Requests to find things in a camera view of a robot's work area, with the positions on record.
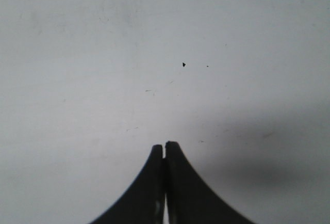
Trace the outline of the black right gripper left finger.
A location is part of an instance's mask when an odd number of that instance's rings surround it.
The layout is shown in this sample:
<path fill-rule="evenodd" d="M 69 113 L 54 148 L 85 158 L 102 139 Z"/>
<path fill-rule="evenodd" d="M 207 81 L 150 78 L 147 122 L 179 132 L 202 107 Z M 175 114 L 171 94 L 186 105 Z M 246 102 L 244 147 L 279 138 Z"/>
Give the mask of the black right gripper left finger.
<path fill-rule="evenodd" d="M 163 149 L 154 145 L 129 188 L 93 223 L 163 223 L 164 203 Z"/>

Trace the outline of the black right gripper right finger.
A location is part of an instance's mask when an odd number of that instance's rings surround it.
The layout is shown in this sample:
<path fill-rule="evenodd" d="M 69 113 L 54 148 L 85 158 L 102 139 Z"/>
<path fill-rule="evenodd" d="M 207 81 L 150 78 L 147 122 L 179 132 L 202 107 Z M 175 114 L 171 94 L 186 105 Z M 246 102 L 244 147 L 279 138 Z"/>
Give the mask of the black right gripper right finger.
<path fill-rule="evenodd" d="M 166 143 L 169 223 L 252 223 L 198 175 L 180 145 Z"/>

